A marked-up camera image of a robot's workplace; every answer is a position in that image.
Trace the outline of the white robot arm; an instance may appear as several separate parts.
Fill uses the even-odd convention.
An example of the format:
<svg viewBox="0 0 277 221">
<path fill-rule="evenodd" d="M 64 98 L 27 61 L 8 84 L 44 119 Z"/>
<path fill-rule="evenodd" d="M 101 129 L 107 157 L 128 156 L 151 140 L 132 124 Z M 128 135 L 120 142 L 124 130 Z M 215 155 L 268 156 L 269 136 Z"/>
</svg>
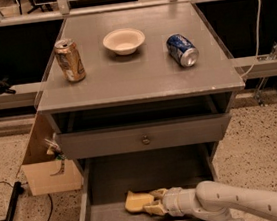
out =
<svg viewBox="0 0 277 221">
<path fill-rule="evenodd" d="M 154 190 L 143 197 L 142 208 L 149 214 L 184 217 L 205 221 L 225 221 L 228 208 L 277 221 L 277 192 L 239 188 L 213 181 L 202 181 L 195 188 Z"/>
</svg>

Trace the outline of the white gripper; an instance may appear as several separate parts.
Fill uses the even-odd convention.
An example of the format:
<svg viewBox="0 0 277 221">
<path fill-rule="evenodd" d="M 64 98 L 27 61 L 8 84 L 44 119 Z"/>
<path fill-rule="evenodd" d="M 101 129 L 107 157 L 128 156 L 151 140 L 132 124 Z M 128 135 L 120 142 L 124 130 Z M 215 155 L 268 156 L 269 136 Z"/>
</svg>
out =
<svg viewBox="0 0 277 221">
<path fill-rule="evenodd" d="M 174 217 L 183 217 L 186 215 L 194 215 L 201 209 L 194 188 L 183 189 L 176 187 L 170 188 L 169 190 L 160 188 L 152 190 L 150 195 L 153 195 L 158 200 L 144 204 L 143 209 L 149 215 L 164 216 L 166 213 L 169 213 Z"/>
</svg>

